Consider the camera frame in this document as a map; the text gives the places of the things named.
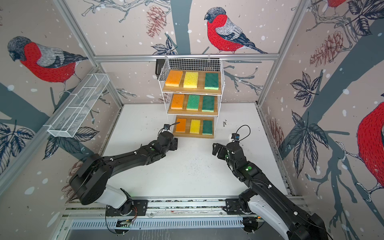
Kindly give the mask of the orange sponge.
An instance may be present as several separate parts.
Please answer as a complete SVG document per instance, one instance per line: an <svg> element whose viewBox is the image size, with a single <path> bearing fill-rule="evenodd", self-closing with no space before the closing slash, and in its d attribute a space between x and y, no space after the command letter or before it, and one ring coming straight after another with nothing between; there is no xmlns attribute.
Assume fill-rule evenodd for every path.
<svg viewBox="0 0 384 240"><path fill-rule="evenodd" d="M178 118L176 120L178 124L176 124L176 133L185 133L186 132L186 124L187 124L187 119L185 118Z"/></svg>
<svg viewBox="0 0 384 240"><path fill-rule="evenodd" d="M171 102L171 110L182 110L184 106L184 100L184 94L174 94Z"/></svg>
<svg viewBox="0 0 384 240"><path fill-rule="evenodd" d="M170 70L165 82L166 87L179 87L183 76L183 71Z"/></svg>

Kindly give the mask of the yellow sponge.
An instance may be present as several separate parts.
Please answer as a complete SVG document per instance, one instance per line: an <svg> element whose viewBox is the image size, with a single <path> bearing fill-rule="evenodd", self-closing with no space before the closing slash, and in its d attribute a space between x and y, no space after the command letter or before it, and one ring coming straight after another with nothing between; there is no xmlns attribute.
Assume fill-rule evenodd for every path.
<svg viewBox="0 0 384 240"><path fill-rule="evenodd" d="M198 72L186 72L183 88L196 89L198 87L198 79L199 79Z"/></svg>
<svg viewBox="0 0 384 240"><path fill-rule="evenodd" d="M201 120L192 119L190 124L190 134L200 134Z"/></svg>

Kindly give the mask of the dark green sponge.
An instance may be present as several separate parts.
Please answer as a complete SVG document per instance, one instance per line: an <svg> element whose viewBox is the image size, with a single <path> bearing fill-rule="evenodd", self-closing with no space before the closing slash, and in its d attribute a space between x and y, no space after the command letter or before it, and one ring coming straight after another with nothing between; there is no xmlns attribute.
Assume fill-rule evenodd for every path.
<svg viewBox="0 0 384 240"><path fill-rule="evenodd" d="M212 136L213 135L213 121L203 120L203 135Z"/></svg>
<svg viewBox="0 0 384 240"><path fill-rule="evenodd" d="M202 112L213 113L215 111L215 97L214 96L204 96Z"/></svg>

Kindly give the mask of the light green sponge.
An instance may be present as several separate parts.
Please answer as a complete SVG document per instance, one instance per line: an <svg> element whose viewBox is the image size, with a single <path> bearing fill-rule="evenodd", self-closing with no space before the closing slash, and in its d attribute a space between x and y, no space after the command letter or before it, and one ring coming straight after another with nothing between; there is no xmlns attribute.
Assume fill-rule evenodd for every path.
<svg viewBox="0 0 384 240"><path fill-rule="evenodd" d="M198 111L200 104L199 95L189 95L187 103L187 111Z"/></svg>

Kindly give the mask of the dark green sponge front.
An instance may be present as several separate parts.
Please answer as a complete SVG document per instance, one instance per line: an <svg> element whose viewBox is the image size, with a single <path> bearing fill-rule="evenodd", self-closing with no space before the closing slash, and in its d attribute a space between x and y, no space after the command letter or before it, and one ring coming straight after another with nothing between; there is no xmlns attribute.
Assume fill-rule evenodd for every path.
<svg viewBox="0 0 384 240"><path fill-rule="evenodd" d="M202 112L213 113L215 111L215 97L214 96L204 96Z"/></svg>

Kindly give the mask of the dark green sponge carried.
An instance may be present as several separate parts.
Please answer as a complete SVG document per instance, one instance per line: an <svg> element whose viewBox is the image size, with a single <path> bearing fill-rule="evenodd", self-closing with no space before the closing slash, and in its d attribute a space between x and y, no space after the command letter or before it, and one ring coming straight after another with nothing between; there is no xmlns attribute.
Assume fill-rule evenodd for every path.
<svg viewBox="0 0 384 240"><path fill-rule="evenodd" d="M219 74L206 73L205 75L205 90L218 90L219 89Z"/></svg>

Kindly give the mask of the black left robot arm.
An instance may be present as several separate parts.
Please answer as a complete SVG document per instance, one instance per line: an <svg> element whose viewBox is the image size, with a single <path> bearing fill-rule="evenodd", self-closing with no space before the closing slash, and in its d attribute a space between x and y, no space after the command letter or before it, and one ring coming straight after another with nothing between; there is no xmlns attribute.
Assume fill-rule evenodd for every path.
<svg viewBox="0 0 384 240"><path fill-rule="evenodd" d="M88 157L71 177L69 184L82 205L101 203L126 216L134 208L133 199L124 189L109 186L108 180L129 169L153 164L164 158L167 152L177 149L178 139L168 131L161 132L156 140L132 152L109 157L98 154Z"/></svg>

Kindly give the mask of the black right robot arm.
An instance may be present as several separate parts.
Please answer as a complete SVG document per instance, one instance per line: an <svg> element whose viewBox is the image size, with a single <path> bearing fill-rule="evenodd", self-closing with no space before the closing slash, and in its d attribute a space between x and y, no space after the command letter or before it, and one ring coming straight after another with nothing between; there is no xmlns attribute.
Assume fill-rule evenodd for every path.
<svg viewBox="0 0 384 240"><path fill-rule="evenodd" d="M225 146L214 143L212 154L226 161L233 175L248 187L239 195L243 213L258 215L285 240L329 238L320 216L308 214L276 188L259 167L247 160L238 141Z"/></svg>

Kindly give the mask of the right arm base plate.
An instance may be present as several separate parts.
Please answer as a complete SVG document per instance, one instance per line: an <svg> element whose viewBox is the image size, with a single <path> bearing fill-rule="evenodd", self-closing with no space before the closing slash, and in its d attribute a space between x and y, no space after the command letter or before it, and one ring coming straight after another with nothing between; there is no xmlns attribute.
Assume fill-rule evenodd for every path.
<svg viewBox="0 0 384 240"><path fill-rule="evenodd" d="M250 198L226 199L223 210L227 215L263 216L265 213L264 209L257 207Z"/></svg>

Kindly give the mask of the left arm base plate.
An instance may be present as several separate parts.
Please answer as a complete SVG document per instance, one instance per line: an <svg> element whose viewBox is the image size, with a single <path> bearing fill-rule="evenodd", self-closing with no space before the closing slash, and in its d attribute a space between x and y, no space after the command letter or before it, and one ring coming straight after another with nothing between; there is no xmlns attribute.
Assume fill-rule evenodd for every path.
<svg viewBox="0 0 384 240"><path fill-rule="evenodd" d="M107 206L106 217L145 216L148 203L148 200L128 199L127 202L118 209Z"/></svg>

